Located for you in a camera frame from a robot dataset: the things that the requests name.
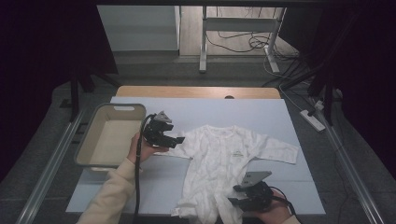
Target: onesie sleeve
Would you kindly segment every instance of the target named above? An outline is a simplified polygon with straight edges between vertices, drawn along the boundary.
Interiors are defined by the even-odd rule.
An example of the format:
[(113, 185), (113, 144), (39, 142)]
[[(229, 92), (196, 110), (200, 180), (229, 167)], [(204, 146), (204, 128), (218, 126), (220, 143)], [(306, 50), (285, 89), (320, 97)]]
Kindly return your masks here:
[(257, 158), (295, 164), (299, 148), (266, 134), (252, 135), (253, 152)]

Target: table surface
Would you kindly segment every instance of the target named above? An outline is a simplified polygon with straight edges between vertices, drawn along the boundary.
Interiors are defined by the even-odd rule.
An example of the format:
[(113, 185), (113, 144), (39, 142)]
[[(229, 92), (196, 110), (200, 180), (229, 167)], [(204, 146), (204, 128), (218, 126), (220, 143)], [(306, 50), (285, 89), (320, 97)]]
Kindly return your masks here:
[[(275, 99), (274, 102), (280, 102), (280, 97), (279, 97), (279, 92), (276, 89), (272, 88), (234, 88), (234, 87), (173, 87), (173, 86), (123, 86), (120, 87), (117, 91), (117, 94), (114, 99), (120, 99), (120, 98), (128, 98), (126, 96), (132, 96), (134, 98), (154, 98), (153, 101), (156, 101), (157, 99), (155, 98), (175, 98), (171, 100), (180, 100), (180, 101), (188, 101), (188, 99), (183, 99), (188, 97), (188, 98), (195, 98), (193, 99), (194, 101), (205, 101), (205, 100), (211, 100), (213, 99), (214, 101), (218, 101), (219, 99), (223, 99), (225, 96), (231, 95), (235, 99), (247, 99), (247, 101), (255, 101), (258, 100), (260, 101), (261, 99)], [(94, 108), (97, 107), (98, 105), (102, 103), (108, 103), (108, 98), (103, 97), (101, 99), (95, 99), (89, 100), (89, 101), (84, 101), (87, 104), (83, 104), (83, 107), (85, 108), (86, 112), (84, 116), (85, 118), (82, 119), (80, 124), (83, 124), (84, 122), (87, 122), (87, 120), (92, 116)], [(170, 105), (167, 105), (166, 111), (170, 111), (172, 113), (172, 110), (174, 110)], [(284, 113), (289, 114), (287, 110), (282, 110)], [(262, 126), (269, 126), (271, 130), (275, 129), (275, 134), (276, 138), (279, 140), (283, 140), (282, 138), (286, 137), (289, 135), (291, 131), (295, 132), (292, 128), (288, 128), (287, 130), (283, 129), (282, 131), (276, 130), (277, 127), (279, 126), (278, 123), (276, 123), (275, 119), (265, 119), (265, 120), (271, 120), (273, 122), (272, 125), (262, 125)], [(336, 202), (337, 201), (337, 195), (340, 194), (338, 192), (338, 187), (339, 186), (339, 181), (334, 179), (335, 176), (337, 176), (337, 172), (335, 172), (332, 169), (329, 169), (327, 166), (322, 166), (322, 163), (320, 160), (317, 160), (317, 158), (329, 158), (332, 156), (332, 152), (329, 150), (329, 147), (326, 147), (324, 145), (329, 145), (327, 139), (319, 138), (317, 141), (321, 142), (323, 141), (323, 146), (322, 147), (311, 147), (310, 144), (307, 144), (306, 141), (310, 141), (309, 136), (306, 136), (308, 133), (310, 133), (309, 127), (305, 129), (305, 126), (300, 127), (299, 129), (296, 130), (298, 131), (299, 134), (303, 134), (302, 140), (305, 141), (304, 143), (304, 157), (306, 157), (306, 161), (310, 161), (310, 171), (315, 172), (315, 178), (313, 176), (305, 176), (305, 178), (310, 178), (311, 184), (309, 184), (309, 181), (301, 182), (301, 184), (309, 184), (310, 188), (301, 188), (301, 189), (306, 189), (307, 192), (302, 193), (302, 195), (311, 195), (309, 192), (317, 191), (315, 185), (318, 186), (319, 190), (319, 196), (320, 199), (323, 198), (323, 200), (327, 200), (329, 202)], [(86, 169), (83, 169), (80, 166), (77, 166), (76, 163), (74, 162), (74, 154), (78, 149), (78, 144), (76, 142), (79, 141), (81, 138), (82, 134), (84, 133), (84, 128), (79, 129), (79, 131), (76, 132), (74, 135), (73, 139), (68, 139), (69, 143), (67, 144), (67, 149), (64, 155), (64, 158), (61, 162), (61, 166), (59, 168), (56, 168), (57, 175), (55, 176), (53, 182), (49, 182), (44, 188), (49, 188), (48, 191), (40, 190), (36, 192), (35, 194), (32, 193), (31, 197), (35, 198), (32, 201), (29, 201), (26, 205), (25, 208), (21, 213), (21, 219), (22, 220), (27, 220), (19, 223), (32, 223), (31, 221), (33, 220), (33, 223), (43, 223), (44, 220), (61, 220), (62, 223), (76, 223), (79, 216), (80, 212), (66, 212), (66, 207), (70, 204), (71, 198), (70, 196), (73, 194), (74, 190), (76, 189), (76, 186), (78, 184), (78, 181), (81, 178), (81, 172), (84, 174), (86, 173)], [(298, 144), (299, 139), (294, 136), (295, 143)], [(283, 185), (282, 182), (285, 181), (279, 181), (276, 179), (277, 176), (285, 176), (289, 173), (293, 173), (293, 171), (285, 169), (285, 170), (279, 170), (280, 172), (283, 172), (285, 174), (281, 175), (272, 175), (268, 177), (268, 181), (274, 181), (276, 182), (276, 185), (274, 186), (280, 186), (282, 189), (285, 191), (290, 191), (294, 192), (295, 189), (293, 186), (290, 185)], [(100, 181), (97, 181), (96, 184), (100, 187), (102, 184), (102, 179)], [(44, 202), (42, 203), (41, 201), (37, 200), (36, 198), (39, 198), (41, 196), (45, 196)], [(293, 200), (293, 197), (298, 197), (299, 195), (296, 194), (291, 194), (291, 200)], [(335, 203), (332, 204), (323, 204), (326, 205), (327, 209), (338, 209), (338, 205)], [(120, 223), (129, 223), (130, 216), (129, 214), (125, 214), (126, 217), (121, 220)], [(362, 212), (361, 205), (357, 204), (357, 207), (355, 210), (353, 210), (352, 214), (348, 215), (349, 217), (353, 217), (355, 219), (359, 220), (367, 220), (367, 216)], [(314, 219), (317, 218), (318, 220), (322, 220), (323, 222), (326, 222), (326, 220), (331, 219), (331, 220), (336, 220), (336, 217), (334, 217), (334, 212), (330, 212), (328, 215), (316, 215), (314, 216)]]
[[(224, 100), (229, 95), (235, 99)], [(164, 110), (170, 118), (174, 118), (174, 133), (201, 127), (207, 123), (216, 127), (236, 125), (257, 133), (270, 134), (295, 146), (300, 145), (285, 102), (280, 99), (278, 91), (274, 88), (128, 86), (119, 88), (111, 102), (139, 103), (146, 107), (148, 114)], [(181, 197), (183, 180), (189, 164), (190, 161), (185, 159), (153, 157), (142, 165), (146, 175), (141, 176), (141, 188), (150, 191), (142, 191), (145, 203), (141, 204), (141, 215), (169, 216), (169, 212), (175, 208)], [(251, 161), (247, 169), (271, 170), (273, 174), (266, 178), (266, 182), (278, 186), (288, 194), (299, 214), (324, 214), (302, 151), (299, 152), (296, 165), (256, 160)], [(84, 211), (105, 179), (106, 173), (100, 175), (84, 170), (67, 212)], [(133, 211), (134, 201), (131, 200), (124, 212)]]
[(122, 86), (116, 96), (176, 97), (176, 98), (226, 98), (280, 99), (275, 88), (239, 87), (178, 87), (178, 86)]

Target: black cable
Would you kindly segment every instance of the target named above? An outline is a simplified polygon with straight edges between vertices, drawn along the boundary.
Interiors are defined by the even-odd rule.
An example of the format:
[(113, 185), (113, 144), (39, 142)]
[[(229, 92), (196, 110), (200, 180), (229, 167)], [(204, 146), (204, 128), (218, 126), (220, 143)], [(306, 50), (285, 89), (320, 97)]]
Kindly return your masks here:
[(264, 84), (262, 84), (262, 87), (265, 87), (265, 86), (268, 85), (269, 83), (274, 82), (274, 81), (277, 81), (277, 80), (281, 79), (283, 76), (285, 76), (286, 73), (288, 73), (289, 69), (291, 69), (291, 67), (293, 66), (293, 64), (294, 64), (296, 61), (297, 61), (297, 59), (295, 59), (295, 60), (289, 65), (289, 67), (286, 69), (286, 71), (285, 71), (282, 75), (279, 75), (279, 77), (275, 77), (275, 78), (273, 78), (273, 79), (271, 79), (271, 80), (269, 80), (269, 81), (264, 82)]
[(276, 201), (279, 201), (279, 202), (282, 202), (282, 203), (284, 203), (285, 205), (287, 205), (288, 208), (290, 209), (291, 214), (294, 215), (294, 216), (297, 218), (297, 220), (298, 220), (301, 224), (303, 224), (303, 222), (297, 217), (297, 213), (296, 213), (296, 211), (295, 211), (295, 209), (294, 209), (294, 206), (293, 206), (293, 204), (288, 200), (288, 198), (286, 197), (286, 194), (285, 194), (282, 190), (280, 190), (279, 188), (276, 188), (276, 187), (269, 187), (269, 188), (270, 188), (270, 189), (276, 189), (276, 190), (279, 191), (279, 193), (282, 194), (282, 196), (284, 197), (284, 198), (281, 198), (281, 197), (277, 197), (277, 196), (272, 196), (272, 199), (273, 199), (273, 200), (276, 200)]
[(227, 47), (224, 47), (224, 46), (222, 46), (222, 45), (218, 45), (218, 44), (214, 44), (214, 43), (212, 43), (212, 41), (210, 41), (210, 39), (209, 39), (209, 37), (206, 35), (206, 39), (207, 39), (207, 41), (210, 43), (210, 44), (212, 44), (212, 45), (214, 45), (214, 46), (217, 46), (217, 47), (220, 47), (220, 48), (224, 48), (224, 49), (227, 49), (227, 50), (230, 50), (230, 51), (232, 51), (232, 52), (236, 52), (236, 53), (246, 53), (246, 52), (250, 52), (250, 51), (253, 51), (255, 48), (252, 48), (252, 49), (247, 49), (247, 50), (235, 50), (235, 49), (229, 49), (229, 48), (227, 48)]
[(309, 117), (311, 117), (317, 111), (317, 109), (313, 105), (311, 105), (311, 103), (309, 103), (302, 95), (300, 95), (299, 93), (297, 93), (297, 92), (295, 92), (293, 90), (290, 90), (290, 91), (292, 91), (297, 96), (300, 96), (310, 107), (312, 107), (312, 109), (308, 113)]
[(143, 131), (145, 129), (146, 122), (148, 119), (154, 118), (155, 115), (148, 115), (140, 125), (140, 134), (139, 139), (137, 140), (136, 146), (136, 161), (134, 163), (134, 184), (136, 188), (136, 207), (134, 208), (134, 224), (138, 223), (138, 215), (139, 215), (139, 206), (140, 206), (140, 183), (139, 183), (139, 174), (140, 174), (140, 154), (142, 151), (142, 141), (143, 141)]
[(239, 34), (239, 35), (222, 36), (222, 35), (220, 35), (220, 31), (218, 31), (218, 34), (219, 34), (219, 37), (224, 38), (224, 39), (228, 39), (228, 38), (238, 37), (238, 36), (241, 36), (241, 35), (263, 34), (263, 32), (249, 32), (249, 33), (243, 33), (243, 34)]

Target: baby onesie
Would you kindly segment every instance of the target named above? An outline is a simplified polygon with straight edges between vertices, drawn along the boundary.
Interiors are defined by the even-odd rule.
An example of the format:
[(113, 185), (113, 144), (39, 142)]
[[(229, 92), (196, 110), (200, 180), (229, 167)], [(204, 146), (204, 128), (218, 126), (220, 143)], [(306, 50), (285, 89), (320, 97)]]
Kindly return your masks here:
[(266, 134), (238, 126), (216, 128), (209, 125), (180, 133), (182, 144), (157, 155), (190, 158), (182, 199), (177, 211), (195, 223), (215, 223), (218, 215), (228, 223), (242, 223), (242, 211), (228, 197), (233, 186), (241, 183), (247, 164), (254, 158), (295, 163), (296, 146)]

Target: cord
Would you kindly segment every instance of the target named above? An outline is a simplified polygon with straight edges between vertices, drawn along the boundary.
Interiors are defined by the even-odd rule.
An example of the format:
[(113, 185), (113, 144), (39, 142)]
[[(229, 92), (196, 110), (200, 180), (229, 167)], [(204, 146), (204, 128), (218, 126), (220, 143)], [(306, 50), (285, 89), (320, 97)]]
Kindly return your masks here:
[(284, 203), (285, 205), (287, 205), (288, 208), (289, 208), (289, 210), (290, 210), (290, 212), (291, 212), (291, 214), (294, 215), (294, 216), (297, 218), (297, 220), (298, 220), (301, 224), (303, 224), (303, 222), (297, 217), (297, 214), (296, 214), (296, 211), (295, 211), (295, 209), (294, 209), (294, 206), (293, 206), (293, 204), (288, 200), (288, 198), (286, 197), (286, 194), (285, 194), (281, 189), (279, 189), (279, 188), (276, 188), (276, 187), (269, 187), (269, 188), (270, 188), (270, 189), (276, 189), (276, 190), (279, 191), (279, 193), (282, 194), (282, 196), (284, 197), (284, 198), (280, 198), (280, 197), (277, 197), (277, 196), (273, 196), (272, 199), (273, 199), (273, 200), (276, 200), (276, 201), (279, 201), (279, 202), (282, 202), (282, 203)]
[(227, 48), (227, 47), (225, 47), (225, 46), (212, 43), (212, 41), (210, 41), (210, 39), (209, 39), (209, 37), (208, 37), (207, 35), (206, 35), (206, 39), (207, 39), (207, 41), (208, 41), (210, 44), (212, 44), (212, 45), (214, 45), (214, 46), (217, 46), (217, 47), (220, 47), (220, 48), (223, 48), (223, 49), (227, 49), (227, 50), (230, 50), (230, 51), (236, 52), (236, 53), (246, 53), (246, 52), (253, 51), (253, 50), (255, 49), (255, 48), (251, 48), (251, 49), (247, 49), (247, 50), (229, 49), (229, 48)]
[(143, 141), (143, 131), (146, 126), (148, 119), (152, 119), (155, 117), (155, 114), (148, 115), (140, 125), (140, 134), (139, 139), (137, 140), (136, 146), (136, 162), (134, 163), (134, 183), (136, 188), (136, 207), (134, 208), (134, 224), (138, 223), (138, 215), (139, 215), (139, 206), (140, 206), (140, 183), (139, 183), (139, 174), (140, 174), (140, 155), (142, 152), (142, 141)]

